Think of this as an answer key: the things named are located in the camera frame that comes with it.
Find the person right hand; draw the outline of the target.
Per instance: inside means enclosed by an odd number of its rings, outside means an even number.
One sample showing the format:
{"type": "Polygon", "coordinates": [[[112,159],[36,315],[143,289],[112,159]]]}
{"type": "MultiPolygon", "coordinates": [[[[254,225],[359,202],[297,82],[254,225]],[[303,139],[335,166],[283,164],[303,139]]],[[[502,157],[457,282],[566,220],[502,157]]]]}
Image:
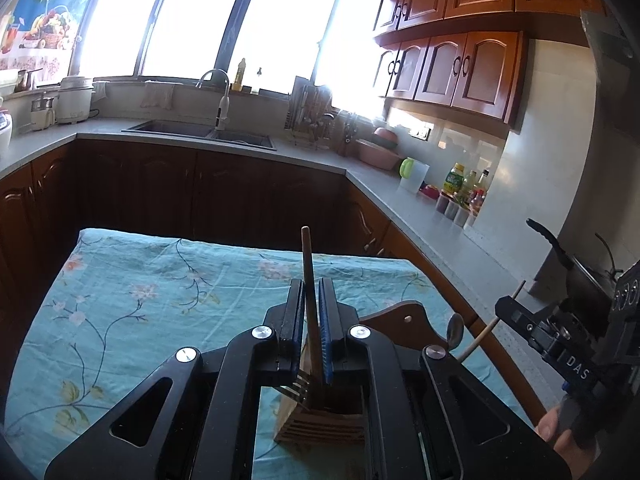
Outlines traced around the person right hand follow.
{"type": "Polygon", "coordinates": [[[565,460],[570,467],[573,479],[580,479],[590,468],[599,455],[597,442],[591,443],[586,448],[580,448],[576,443],[572,430],[560,430],[560,406],[557,405],[541,417],[535,432],[544,442],[552,445],[552,448],[565,460]]]}

